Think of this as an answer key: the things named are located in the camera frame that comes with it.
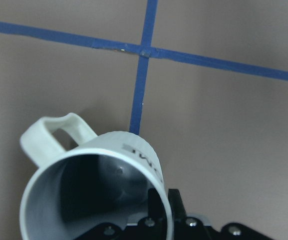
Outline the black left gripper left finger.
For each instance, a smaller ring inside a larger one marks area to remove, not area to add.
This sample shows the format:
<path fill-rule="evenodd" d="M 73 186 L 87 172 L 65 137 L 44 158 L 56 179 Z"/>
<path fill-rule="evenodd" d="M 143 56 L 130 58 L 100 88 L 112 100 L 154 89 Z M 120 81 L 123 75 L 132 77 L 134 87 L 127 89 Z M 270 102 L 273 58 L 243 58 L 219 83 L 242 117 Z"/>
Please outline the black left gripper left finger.
<path fill-rule="evenodd" d="M 148 218 L 159 222 L 166 223 L 166 213 L 161 197 L 155 188 L 148 190 Z"/>

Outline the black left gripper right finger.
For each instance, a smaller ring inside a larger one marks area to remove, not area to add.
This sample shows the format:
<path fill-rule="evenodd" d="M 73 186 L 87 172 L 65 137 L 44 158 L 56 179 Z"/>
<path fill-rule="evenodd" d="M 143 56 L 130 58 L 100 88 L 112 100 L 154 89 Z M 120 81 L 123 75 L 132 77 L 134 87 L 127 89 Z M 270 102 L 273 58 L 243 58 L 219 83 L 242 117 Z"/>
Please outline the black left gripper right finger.
<path fill-rule="evenodd" d="M 187 215 L 180 191 L 175 188 L 170 188 L 168 190 L 168 200 L 170 203 L 173 220 L 175 222 L 181 222 Z"/>

